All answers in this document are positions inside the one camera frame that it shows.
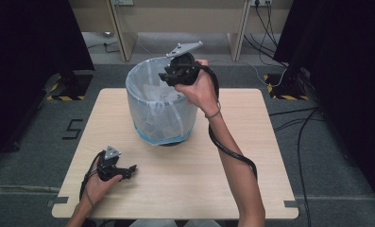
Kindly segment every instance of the wooden table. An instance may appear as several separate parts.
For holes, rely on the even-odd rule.
[[[296,218],[297,207],[284,205],[295,198],[261,92],[221,89],[220,101],[234,139],[258,168],[266,218]],[[54,217],[71,217],[83,176],[107,145],[122,152],[118,167],[137,165],[137,170],[111,189],[91,218],[238,218],[203,112],[198,110],[193,131],[183,143],[151,146],[133,127],[126,89],[100,92],[60,189],[59,197],[68,201],[54,205]]]

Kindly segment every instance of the plastic bag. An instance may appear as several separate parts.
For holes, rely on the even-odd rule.
[[[128,72],[128,106],[136,131],[151,145],[169,145],[187,139],[196,122],[195,105],[161,81],[167,58],[143,61]]]

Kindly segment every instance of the gray carpet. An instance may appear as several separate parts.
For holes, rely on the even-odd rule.
[[[65,219],[52,217],[49,202],[58,193],[81,134],[75,140],[62,140],[62,137],[75,135],[66,131],[71,119],[82,119],[82,122],[75,122],[73,127],[84,129],[99,91],[125,87],[126,76],[132,67],[99,64],[95,66],[95,71],[79,72],[94,74],[85,99],[45,101],[23,134],[21,149],[0,153],[0,226],[65,224]],[[278,67],[262,66],[257,69],[260,77],[282,72]],[[312,100],[270,98],[251,66],[218,65],[213,66],[213,70],[218,75],[221,87],[259,88],[270,114],[317,106]],[[53,76],[47,82],[48,90],[56,79],[57,76]],[[276,129],[291,120],[305,118],[309,113],[273,115],[270,119]],[[300,142],[312,226],[375,226],[375,196],[372,189],[360,169],[345,158],[331,126],[322,114],[316,114],[313,119],[303,130]],[[268,220],[267,226],[308,225],[298,174],[297,143],[301,126],[302,122],[275,132],[300,215],[294,220]]]

